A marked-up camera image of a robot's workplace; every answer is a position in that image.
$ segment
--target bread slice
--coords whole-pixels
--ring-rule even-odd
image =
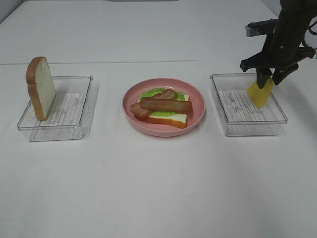
[[[35,57],[26,70],[26,83],[38,120],[46,120],[56,91],[51,70],[45,57]]]
[[[185,101],[190,101],[189,95],[184,94]],[[148,123],[153,124],[166,124],[172,125],[178,128],[185,128],[187,126],[186,114],[174,114],[169,116],[153,116],[150,115],[145,119]]]

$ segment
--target white table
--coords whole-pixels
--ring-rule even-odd
[[[257,0],[19,7],[0,24],[0,237],[316,237],[316,60],[274,89],[289,117],[279,136],[225,137],[209,91],[211,74],[241,72],[260,51],[264,37],[244,25],[270,17]],[[17,131],[39,55],[54,76],[93,76],[89,136],[30,143]],[[197,128],[158,138],[131,127],[123,94],[155,77],[202,92]]]
[[[234,73],[235,64],[52,64],[55,76],[91,74],[99,84],[93,125],[82,140],[33,143],[16,130],[26,65],[0,66],[0,100],[10,101],[0,105],[0,237],[316,236],[314,64],[274,90],[289,117],[281,135],[234,138],[220,128],[209,75]],[[121,106],[130,86],[164,76],[206,100],[201,124],[179,137],[135,130]]]
[[[27,1],[0,25],[0,64],[241,60],[265,39],[245,25],[270,18],[259,0]]]

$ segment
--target sandwich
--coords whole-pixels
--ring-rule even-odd
[[[192,105],[189,95],[171,89],[154,88],[142,93],[137,102],[131,105],[130,111],[137,119],[148,123],[185,128],[188,114],[192,113]]]

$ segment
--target transparent tray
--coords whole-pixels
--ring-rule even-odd
[[[258,109],[246,89],[256,80],[254,73],[214,74],[212,97],[227,136],[277,135],[287,123],[287,116],[271,93]]]
[[[29,141],[74,140],[83,138],[90,129],[94,114],[94,91],[91,76],[53,77],[56,96],[48,118],[36,119],[29,101],[17,129]]]

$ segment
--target yellow cheese slice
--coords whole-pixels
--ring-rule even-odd
[[[262,89],[258,87],[257,82],[254,82],[254,84],[247,89],[254,105],[256,105],[257,108],[263,107],[269,95],[271,94],[273,87],[274,87],[274,82],[272,80],[272,77],[270,77],[266,81]]]

